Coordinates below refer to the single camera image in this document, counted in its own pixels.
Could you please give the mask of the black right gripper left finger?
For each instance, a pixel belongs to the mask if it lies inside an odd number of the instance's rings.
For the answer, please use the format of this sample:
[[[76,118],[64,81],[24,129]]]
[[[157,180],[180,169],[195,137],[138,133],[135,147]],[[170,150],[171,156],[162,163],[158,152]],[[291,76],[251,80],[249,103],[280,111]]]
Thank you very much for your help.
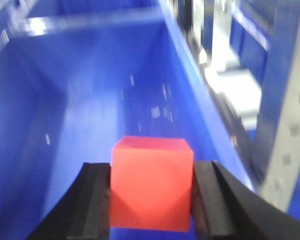
[[[27,239],[109,239],[110,173],[108,163],[85,162],[66,193]]]

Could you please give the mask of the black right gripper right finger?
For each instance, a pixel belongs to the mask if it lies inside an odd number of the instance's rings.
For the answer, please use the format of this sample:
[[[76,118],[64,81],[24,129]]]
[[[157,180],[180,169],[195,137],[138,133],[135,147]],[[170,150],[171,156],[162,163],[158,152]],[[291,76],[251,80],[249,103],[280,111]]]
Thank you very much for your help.
[[[249,190],[217,161],[193,165],[191,216],[197,240],[300,240],[300,221]]]

